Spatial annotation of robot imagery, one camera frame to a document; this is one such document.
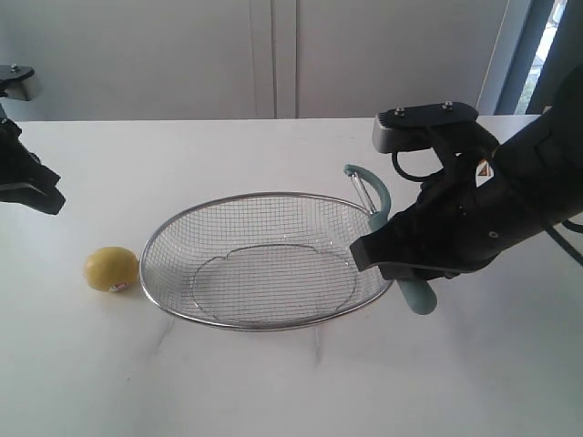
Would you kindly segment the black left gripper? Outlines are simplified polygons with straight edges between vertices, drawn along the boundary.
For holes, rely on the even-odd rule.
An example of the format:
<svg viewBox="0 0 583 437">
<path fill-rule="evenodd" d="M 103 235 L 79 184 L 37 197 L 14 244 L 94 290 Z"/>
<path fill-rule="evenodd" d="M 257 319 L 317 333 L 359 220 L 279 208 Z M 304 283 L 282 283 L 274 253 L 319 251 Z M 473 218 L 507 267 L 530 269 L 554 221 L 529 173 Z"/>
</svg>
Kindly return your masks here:
<svg viewBox="0 0 583 437">
<path fill-rule="evenodd" d="M 21 134 L 13 120 L 1 120 L 1 201 L 56 215 L 66 202 L 56 188 L 61 177 L 23 146 Z"/>
</svg>

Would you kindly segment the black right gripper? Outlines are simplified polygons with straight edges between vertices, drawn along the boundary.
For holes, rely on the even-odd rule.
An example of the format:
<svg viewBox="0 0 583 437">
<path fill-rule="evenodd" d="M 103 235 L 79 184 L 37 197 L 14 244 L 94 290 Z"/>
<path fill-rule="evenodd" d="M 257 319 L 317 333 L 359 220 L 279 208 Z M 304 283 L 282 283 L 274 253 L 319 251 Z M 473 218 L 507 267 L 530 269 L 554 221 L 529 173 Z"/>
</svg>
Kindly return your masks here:
<svg viewBox="0 0 583 437">
<path fill-rule="evenodd" d="M 522 198 L 506 180 L 475 176 L 419 200 L 358 238 L 356 268 L 385 279 L 432 280 L 475 272 L 522 239 Z"/>
</svg>

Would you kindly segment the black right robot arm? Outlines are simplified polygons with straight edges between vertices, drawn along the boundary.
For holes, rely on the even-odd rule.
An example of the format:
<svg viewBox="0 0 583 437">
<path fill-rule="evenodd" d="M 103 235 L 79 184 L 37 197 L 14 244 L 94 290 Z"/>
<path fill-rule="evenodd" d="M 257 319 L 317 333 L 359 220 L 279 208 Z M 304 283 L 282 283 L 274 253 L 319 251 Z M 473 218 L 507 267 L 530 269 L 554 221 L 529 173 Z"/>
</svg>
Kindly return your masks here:
<svg viewBox="0 0 583 437">
<path fill-rule="evenodd" d="M 582 71 L 562 82 L 554 105 L 499 142 L 461 102 L 394 108 L 375 118 L 377 151 L 431 149 L 441 167 L 420 176 L 409 208 L 350 247 L 358 270 L 386 279 L 452 278 L 486 267 L 539 233 L 581 254 L 556 225 L 582 211 Z"/>
</svg>

